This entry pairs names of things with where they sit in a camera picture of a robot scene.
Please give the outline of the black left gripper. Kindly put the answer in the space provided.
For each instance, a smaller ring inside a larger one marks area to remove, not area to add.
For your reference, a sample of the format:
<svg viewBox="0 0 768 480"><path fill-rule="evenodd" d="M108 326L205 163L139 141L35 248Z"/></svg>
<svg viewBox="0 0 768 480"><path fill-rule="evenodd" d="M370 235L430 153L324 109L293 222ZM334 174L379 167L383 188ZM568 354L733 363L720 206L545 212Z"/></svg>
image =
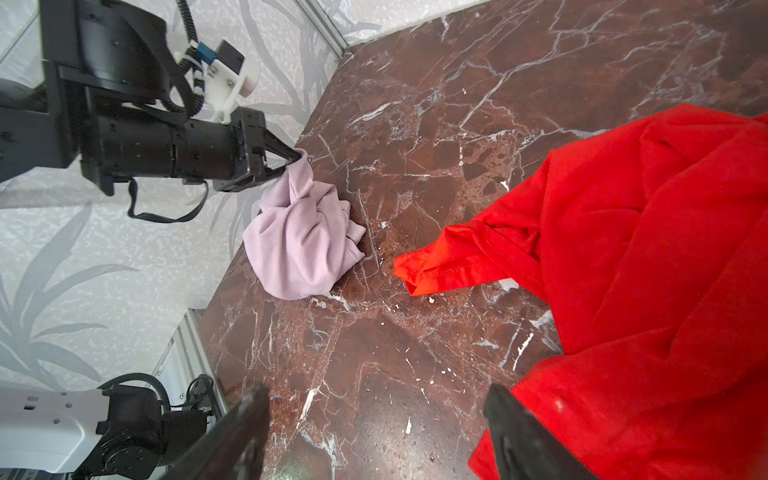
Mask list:
<svg viewBox="0 0 768 480"><path fill-rule="evenodd" d="M231 114L230 137L234 141L232 173L229 179L214 180L220 192L240 192L283 175L300 153L266 129L264 114L248 107L238 107ZM265 163L266 150L288 163Z"/></svg>

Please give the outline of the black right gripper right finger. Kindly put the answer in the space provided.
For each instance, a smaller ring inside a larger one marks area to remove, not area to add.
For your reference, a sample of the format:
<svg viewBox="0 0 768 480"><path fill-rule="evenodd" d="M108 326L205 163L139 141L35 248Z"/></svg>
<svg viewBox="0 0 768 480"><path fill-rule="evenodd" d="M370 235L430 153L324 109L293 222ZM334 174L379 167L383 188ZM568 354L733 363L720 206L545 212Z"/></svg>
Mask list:
<svg viewBox="0 0 768 480"><path fill-rule="evenodd" d="M504 386L490 386L483 413L488 422L494 462L500 478L595 477Z"/></svg>

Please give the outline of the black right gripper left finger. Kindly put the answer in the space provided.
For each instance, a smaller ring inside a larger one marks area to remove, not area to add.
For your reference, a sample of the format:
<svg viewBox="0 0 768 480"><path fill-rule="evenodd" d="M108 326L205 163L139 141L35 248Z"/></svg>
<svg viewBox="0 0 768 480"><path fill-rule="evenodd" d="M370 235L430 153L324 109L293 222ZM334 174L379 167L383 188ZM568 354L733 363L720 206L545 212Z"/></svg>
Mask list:
<svg viewBox="0 0 768 480"><path fill-rule="evenodd" d="M166 479L259 479L271 423L269 387L263 383L240 401L198 440L171 469Z"/></svg>

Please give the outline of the light pink cloth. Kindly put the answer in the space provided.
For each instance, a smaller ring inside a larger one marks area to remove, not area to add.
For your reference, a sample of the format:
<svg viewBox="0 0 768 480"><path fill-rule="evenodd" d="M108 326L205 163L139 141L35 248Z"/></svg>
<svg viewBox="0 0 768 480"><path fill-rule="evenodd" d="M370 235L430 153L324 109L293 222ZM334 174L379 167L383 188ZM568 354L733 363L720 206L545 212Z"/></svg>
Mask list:
<svg viewBox="0 0 768 480"><path fill-rule="evenodd" d="M264 290L282 300L324 295L364 258L366 228L351 219L337 188L314 179L308 154L289 164L261 197L243 232L249 264Z"/></svg>

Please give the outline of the red cloth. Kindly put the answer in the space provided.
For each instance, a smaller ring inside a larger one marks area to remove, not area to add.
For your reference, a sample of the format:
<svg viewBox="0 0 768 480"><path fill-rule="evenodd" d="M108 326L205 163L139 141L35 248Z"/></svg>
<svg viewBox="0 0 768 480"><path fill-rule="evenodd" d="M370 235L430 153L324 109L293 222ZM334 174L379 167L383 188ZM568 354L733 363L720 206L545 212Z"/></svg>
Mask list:
<svg viewBox="0 0 768 480"><path fill-rule="evenodd" d="M563 352L511 394L595 476L766 477L765 116L685 104L553 150L394 273L549 305Z"/></svg>

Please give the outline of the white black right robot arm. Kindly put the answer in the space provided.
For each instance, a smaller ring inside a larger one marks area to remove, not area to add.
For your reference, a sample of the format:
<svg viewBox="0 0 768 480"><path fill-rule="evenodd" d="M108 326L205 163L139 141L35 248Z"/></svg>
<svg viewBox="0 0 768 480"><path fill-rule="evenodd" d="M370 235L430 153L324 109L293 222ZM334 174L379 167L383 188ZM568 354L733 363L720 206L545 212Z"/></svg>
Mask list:
<svg viewBox="0 0 768 480"><path fill-rule="evenodd" d="M159 380L126 374L92 390L2 388L1 466L61 479L258 479L271 423L259 384L214 423L198 399L174 407Z"/></svg>

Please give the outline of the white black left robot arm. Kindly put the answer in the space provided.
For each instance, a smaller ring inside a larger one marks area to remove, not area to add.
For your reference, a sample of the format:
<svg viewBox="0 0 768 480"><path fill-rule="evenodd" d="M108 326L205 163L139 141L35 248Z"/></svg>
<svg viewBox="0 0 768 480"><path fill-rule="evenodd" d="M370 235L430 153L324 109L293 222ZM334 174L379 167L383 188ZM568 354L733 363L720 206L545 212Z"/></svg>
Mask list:
<svg viewBox="0 0 768 480"><path fill-rule="evenodd" d="M300 155L240 107L254 77L228 43L202 43L189 5L187 44L174 55L160 17L124 1L43 1L43 80L1 84L1 177L67 168L104 194L139 177L239 192L281 174Z"/></svg>

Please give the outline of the aluminium frame post left corner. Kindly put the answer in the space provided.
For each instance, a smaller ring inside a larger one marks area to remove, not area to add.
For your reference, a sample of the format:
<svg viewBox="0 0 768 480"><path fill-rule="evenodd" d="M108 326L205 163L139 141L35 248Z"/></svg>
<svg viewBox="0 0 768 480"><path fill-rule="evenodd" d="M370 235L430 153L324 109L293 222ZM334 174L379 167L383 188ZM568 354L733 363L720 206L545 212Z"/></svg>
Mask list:
<svg viewBox="0 0 768 480"><path fill-rule="evenodd" d="M329 48L341 60L349 48L348 43L337 29L325 9L317 0L295 0L296 5L318 30L320 36Z"/></svg>

